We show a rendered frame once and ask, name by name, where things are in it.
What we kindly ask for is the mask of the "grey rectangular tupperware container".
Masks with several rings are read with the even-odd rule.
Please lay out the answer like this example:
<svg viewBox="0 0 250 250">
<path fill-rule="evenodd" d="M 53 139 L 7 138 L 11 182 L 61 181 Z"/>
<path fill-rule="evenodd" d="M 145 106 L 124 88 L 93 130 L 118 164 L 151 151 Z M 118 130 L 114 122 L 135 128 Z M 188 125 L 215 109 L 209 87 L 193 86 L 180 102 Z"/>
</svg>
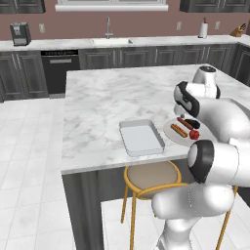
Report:
<svg viewBox="0 0 250 250">
<path fill-rule="evenodd" d="M 153 155 L 164 151 L 165 143 L 149 119 L 122 121 L 119 131 L 129 156 Z"/>
</svg>

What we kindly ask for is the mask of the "large white plate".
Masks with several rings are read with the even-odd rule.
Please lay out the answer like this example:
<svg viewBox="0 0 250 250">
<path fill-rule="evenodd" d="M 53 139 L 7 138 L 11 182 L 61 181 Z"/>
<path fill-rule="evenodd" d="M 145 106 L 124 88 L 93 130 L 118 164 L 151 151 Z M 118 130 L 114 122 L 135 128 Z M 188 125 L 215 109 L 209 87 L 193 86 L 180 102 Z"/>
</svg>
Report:
<svg viewBox="0 0 250 250">
<path fill-rule="evenodd" d="M 190 136 L 184 138 L 174 129 L 172 129 L 171 128 L 172 124 L 178 125 L 185 132 L 189 133 L 189 128 L 187 128 L 184 124 L 180 123 L 177 119 L 168 120 L 166 124 L 163 126 L 163 131 L 171 141 L 181 146 L 190 146 L 192 143 L 194 143 L 194 140 Z M 205 125 L 201 124 L 200 128 L 198 129 L 198 132 L 199 132 L 199 140 L 209 139 L 210 131 Z"/>
</svg>

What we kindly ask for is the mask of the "brown cooked sausage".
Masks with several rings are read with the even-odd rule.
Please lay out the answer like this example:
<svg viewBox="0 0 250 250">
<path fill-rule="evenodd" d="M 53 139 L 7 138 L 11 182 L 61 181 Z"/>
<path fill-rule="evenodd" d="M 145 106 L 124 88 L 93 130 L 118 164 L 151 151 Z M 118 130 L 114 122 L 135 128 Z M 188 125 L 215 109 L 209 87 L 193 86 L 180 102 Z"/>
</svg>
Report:
<svg viewBox="0 0 250 250">
<path fill-rule="evenodd" d="M 187 128 L 189 128 L 190 130 L 193 129 L 193 127 L 192 127 L 190 124 L 188 124 L 183 118 L 177 117 L 177 120 L 178 120 L 179 122 L 181 122 L 184 126 L 186 126 Z"/>
</svg>

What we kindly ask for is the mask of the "hot dog in bun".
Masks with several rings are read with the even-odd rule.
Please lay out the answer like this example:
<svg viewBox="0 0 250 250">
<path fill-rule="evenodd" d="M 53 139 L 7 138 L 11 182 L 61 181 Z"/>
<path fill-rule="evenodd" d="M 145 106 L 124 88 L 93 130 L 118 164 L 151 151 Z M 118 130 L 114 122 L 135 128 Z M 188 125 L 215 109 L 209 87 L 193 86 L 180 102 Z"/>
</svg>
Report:
<svg viewBox="0 0 250 250">
<path fill-rule="evenodd" d="M 171 124 L 170 126 L 176 133 L 178 133 L 180 136 L 182 136 L 183 138 L 187 138 L 188 137 L 188 133 L 183 130 L 181 127 L 179 127 L 177 124 Z"/>
</svg>

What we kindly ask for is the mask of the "yellow stool with beige seat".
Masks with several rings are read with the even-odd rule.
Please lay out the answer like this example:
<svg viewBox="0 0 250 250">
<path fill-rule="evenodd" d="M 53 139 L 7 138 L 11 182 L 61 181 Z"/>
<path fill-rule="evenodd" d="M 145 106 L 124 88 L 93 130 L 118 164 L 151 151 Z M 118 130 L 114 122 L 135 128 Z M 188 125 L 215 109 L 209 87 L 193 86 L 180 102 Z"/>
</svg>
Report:
<svg viewBox="0 0 250 250">
<path fill-rule="evenodd" d="M 192 227 L 203 217 L 228 217 L 237 192 L 231 186 L 186 184 L 171 161 L 127 166 L 123 177 L 132 203 L 149 200 L 154 216 L 165 221 L 153 250 L 193 250 Z"/>
</svg>

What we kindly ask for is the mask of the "dark purple eggplant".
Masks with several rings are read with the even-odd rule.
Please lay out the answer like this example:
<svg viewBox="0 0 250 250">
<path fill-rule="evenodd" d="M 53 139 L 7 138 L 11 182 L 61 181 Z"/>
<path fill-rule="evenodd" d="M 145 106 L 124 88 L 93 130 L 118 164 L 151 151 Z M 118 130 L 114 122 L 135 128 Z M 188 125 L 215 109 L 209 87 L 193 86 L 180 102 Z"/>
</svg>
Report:
<svg viewBox="0 0 250 250">
<path fill-rule="evenodd" d="M 187 119 L 187 123 L 190 124 L 194 129 L 198 129 L 200 127 L 200 123 L 193 119 Z"/>
</svg>

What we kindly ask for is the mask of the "dark grey base cupboards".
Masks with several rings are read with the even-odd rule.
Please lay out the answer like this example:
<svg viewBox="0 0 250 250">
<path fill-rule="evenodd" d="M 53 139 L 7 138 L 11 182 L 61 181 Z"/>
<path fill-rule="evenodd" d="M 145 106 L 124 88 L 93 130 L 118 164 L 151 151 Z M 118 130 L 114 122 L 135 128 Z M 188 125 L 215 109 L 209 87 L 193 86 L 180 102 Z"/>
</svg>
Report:
<svg viewBox="0 0 250 250">
<path fill-rule="evenodd" d="M 40 52 L 0 52 L 0 103 L 48 97 Z"/>
<path fill-rule="evenodd" d="M 176 45 L 80 49 L 81 69 L 208 63 L 250 87 L 250 45 Z"/>
</svg>

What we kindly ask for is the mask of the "black dishwasher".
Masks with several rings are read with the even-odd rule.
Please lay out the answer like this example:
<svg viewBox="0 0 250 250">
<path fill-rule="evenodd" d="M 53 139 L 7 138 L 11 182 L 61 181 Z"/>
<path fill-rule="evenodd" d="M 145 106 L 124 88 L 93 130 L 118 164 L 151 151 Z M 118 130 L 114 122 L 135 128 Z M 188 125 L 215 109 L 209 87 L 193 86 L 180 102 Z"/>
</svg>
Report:
<svg viewBox="0 0 250 250">
<path fill-rule="evenodd" d="M 41 52 L 48 93 L 64 94 L 66 73 L 79 70 L 80 62 L 77 50 L 53 50 Z"/>
</svg>

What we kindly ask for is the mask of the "dark grey kitchen island base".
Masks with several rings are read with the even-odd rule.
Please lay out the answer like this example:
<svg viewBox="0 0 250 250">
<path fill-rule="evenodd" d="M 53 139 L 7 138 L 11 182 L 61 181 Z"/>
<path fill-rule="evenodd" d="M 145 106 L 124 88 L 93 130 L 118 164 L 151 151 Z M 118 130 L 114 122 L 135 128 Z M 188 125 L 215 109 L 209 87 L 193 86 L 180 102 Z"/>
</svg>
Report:
<svg viewBox="0 0 250 250">
<path fill-rule="evenodd" d="M 77 250 L 104 250 L 101 203 L 124 196 L 123 172 L 134 165 L 143 168 L 146 163 L 106 165 L 62 160 L 62 183 Z"/>
</svg>

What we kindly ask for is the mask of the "silver tap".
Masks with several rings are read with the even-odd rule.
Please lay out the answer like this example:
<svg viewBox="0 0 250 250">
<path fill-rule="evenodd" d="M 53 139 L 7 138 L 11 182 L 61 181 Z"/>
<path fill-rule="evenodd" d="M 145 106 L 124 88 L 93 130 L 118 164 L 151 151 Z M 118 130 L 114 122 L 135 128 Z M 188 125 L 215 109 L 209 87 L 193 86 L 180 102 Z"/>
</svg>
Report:
<svg viewBox="0 0 250 250">
<path fill-rule="evenodd" d="M 113 36 L 113 33 L 110 30 L 110 18 L 107 17 L 105 38 L 109 39 L 111 36 Z"/>
</svg>

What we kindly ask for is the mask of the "white paper towel roll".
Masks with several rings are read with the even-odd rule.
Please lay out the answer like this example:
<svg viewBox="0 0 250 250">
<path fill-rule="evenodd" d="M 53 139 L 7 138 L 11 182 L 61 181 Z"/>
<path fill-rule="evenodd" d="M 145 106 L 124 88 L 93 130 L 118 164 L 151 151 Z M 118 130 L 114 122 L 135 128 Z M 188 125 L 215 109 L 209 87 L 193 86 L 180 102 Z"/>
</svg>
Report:
<svg viewBox="0 0 250 250">
<path fill-rule="evenodd" d="M 208 22 L 206 19 L 203 19 L 203 23 L 200 26 L 200 31 L 199 31 L 199 38 L 206 39 L 207 38 L 207 32 L 208 32 Z"/>
</svg>

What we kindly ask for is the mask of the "grey coffee machine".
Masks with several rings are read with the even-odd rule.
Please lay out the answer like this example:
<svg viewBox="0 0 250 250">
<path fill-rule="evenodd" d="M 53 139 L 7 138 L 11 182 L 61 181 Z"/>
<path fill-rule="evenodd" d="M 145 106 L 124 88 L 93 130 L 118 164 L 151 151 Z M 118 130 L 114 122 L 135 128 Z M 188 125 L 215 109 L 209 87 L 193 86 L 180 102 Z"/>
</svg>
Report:
<svg viewBox="0 0 250 250">
<path fill-rule="evenodd" d="M 10 30 L 15 46 L 26 46 L 31 42 L 29 25 L 27 22 L 11 23 Z"/>
</svg>

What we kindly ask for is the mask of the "wooden knife block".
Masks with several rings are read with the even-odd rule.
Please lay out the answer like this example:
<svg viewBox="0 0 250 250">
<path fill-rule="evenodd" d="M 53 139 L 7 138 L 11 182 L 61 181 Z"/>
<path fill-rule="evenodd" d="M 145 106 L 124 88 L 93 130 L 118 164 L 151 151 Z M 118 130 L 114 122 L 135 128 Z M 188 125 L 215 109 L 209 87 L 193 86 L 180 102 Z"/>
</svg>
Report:
<svg viewBox="0 0 250 250">
<path fill-rule="evenodd" d="M 233 37 L 240 37 L 243 33 L 243 31 L 245 30 L 246 28 L 246 24 L 242 24 L 241 26 L 238 26 L 234 31 L 232 31 L 230 33 L 230 36 L 233 36 Z"/>
</svg>

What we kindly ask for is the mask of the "white window frame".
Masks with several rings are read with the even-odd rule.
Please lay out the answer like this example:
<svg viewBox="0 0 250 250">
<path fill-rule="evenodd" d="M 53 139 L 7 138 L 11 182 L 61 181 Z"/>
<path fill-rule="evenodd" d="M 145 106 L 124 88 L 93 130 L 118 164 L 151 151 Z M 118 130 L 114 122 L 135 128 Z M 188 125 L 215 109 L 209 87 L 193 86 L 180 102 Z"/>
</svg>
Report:
<svg viewBox="0 0 250 250">
<path fill-rule="evenodd" d="M 167 12 L 167 0 L 57 0 L 57 12 Z"/>
</svg>

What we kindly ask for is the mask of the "dark grey wall cupboards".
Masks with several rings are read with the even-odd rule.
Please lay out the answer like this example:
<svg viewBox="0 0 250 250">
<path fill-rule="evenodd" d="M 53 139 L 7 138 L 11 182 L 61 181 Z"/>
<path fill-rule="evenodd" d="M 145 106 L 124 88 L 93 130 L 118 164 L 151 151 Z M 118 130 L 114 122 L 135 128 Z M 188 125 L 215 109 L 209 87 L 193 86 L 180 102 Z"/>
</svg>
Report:
<svg viewBox="0 0 250 250">
<path fill-rule="evenodd" d="M 249 13 L 250 0 L 180 0 L 186 13 Z"/>
<path fill-rule="evenodd" d="M 44 0 L 0 0 L 0 14 L 44 14 Z"/>
</svg>

